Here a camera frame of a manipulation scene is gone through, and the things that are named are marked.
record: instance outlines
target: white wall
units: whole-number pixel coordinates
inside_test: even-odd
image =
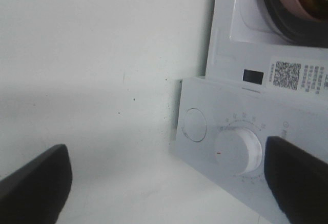
[[[65,143],[74,182],[58,223],[257,224],[172,154],[213,2],[0,0],[0,179]]]

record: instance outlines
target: white knob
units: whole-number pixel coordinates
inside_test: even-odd
[[[262,161],[262,146],[257,136],[247,128],[229,127],[215,141],[219,170],[230,175],[256,170]]]

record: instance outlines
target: white washing machine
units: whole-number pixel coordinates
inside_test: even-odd
[[[312,207],[292,206],[292,191],[283,189],[311,180],[307,170],[318,167],[309,161],[322,166],[320,176],[328,172],[328,49],[317,34],[327,25],[280,17],[271,2],[216,0],[206,76],[183,81],[176,153],[274,224],[327,223]],[[290,146],[285,159],[270,157],[275,139]],[[316,188],[314,178],[307,187]],[[306,198],[307,187],[294,195]],[[296,213],[303,207],[306,217]]]

